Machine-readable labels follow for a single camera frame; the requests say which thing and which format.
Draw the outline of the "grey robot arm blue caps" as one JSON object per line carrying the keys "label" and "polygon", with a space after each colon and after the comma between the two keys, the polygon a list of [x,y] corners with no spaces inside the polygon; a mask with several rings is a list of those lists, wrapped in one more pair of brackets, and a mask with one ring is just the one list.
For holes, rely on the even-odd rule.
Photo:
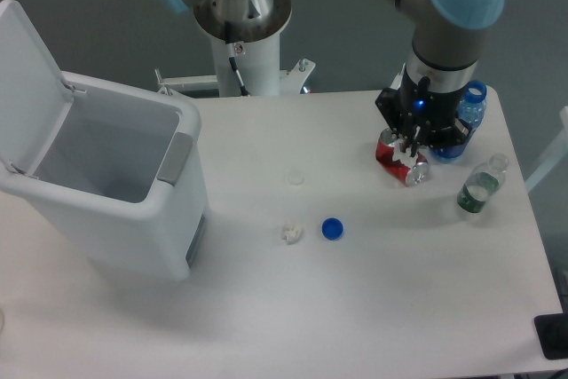
{"label": "grey robot arm blue caps", "polygon": [[[223,96],[280,93],[280,56],[253,52],[254,44],[278,38],[291,16],[291,0],[163,0],[192,10],[217,54]],[[457,113],[505,0],[389,0],[414,23],[412,50],[396,89],[381,91],[376,106],[402,149],[416,156],[423,146],[465,143],[472,128]]]}

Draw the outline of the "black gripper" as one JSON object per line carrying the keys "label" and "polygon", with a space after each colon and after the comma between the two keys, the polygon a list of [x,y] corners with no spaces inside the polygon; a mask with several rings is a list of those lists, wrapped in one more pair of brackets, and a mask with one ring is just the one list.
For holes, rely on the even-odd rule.
{"label": "black gripper", "polygon": [[420,146],[443,149],[460,146],[472,133],[472,126],[462,120],[458,106],[466,88],[437,92],[429,77],[416,83],[408,75],[402,77],[397,89],[383,89],[375,105],[389,128],[401,139],[400,151],[410,145],[410,157],[415,158]]}

